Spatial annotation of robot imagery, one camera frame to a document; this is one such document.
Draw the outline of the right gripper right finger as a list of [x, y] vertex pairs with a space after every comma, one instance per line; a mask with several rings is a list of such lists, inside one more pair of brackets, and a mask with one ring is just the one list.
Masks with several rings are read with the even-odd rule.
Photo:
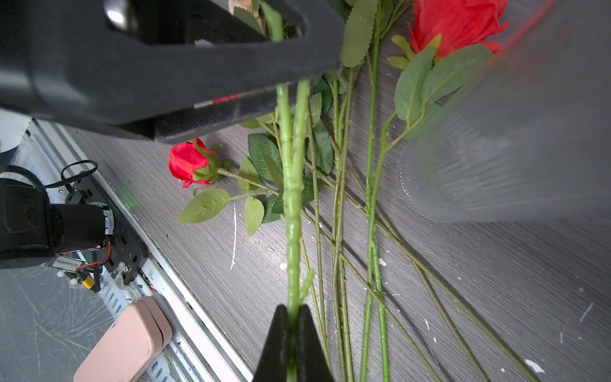
[[295, 350], [297, 381], [333, 382], [310, 308], [304, 304], [298, 311]]

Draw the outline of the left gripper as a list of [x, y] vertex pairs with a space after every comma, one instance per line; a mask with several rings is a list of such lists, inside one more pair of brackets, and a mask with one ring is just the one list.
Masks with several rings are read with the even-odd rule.
[[212, 1], [4, 1], [3, 108], [117, 138], [181, 143], [275, 110], [275, 88], [335, 69], [326, 1], [273, 1], [273, 42]]

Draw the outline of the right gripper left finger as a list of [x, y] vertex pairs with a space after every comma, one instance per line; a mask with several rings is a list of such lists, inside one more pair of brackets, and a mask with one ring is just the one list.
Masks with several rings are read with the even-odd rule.
[[289, 319], [284, 305], [275, 309], [252, 382], [287, 382]]

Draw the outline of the clear glass vase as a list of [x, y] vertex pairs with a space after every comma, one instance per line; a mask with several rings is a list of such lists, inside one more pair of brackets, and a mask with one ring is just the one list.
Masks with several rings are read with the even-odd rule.
[[398, 173], [432, 221], [609, 215], [609, 2], [542, 6], [407, 144]]

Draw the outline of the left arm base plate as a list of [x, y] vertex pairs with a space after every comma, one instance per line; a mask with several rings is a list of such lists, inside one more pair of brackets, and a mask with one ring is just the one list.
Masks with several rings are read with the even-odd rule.
[[119, 277], [124, 286], [134, 282], [149, 256], [149, 249], [131, 226], [117, 205], [98, 186], [84, 186], [69, 194], [68, 205], [97, 205], [105, 210], [112, 222], [108, 224], [110, 234], [97, 247], [68, 252], [68, 257], [80, 259], [85, 264], [100, 264], [85, 267], [82, 271], [102, 272], [106, 270], [113, 278]]

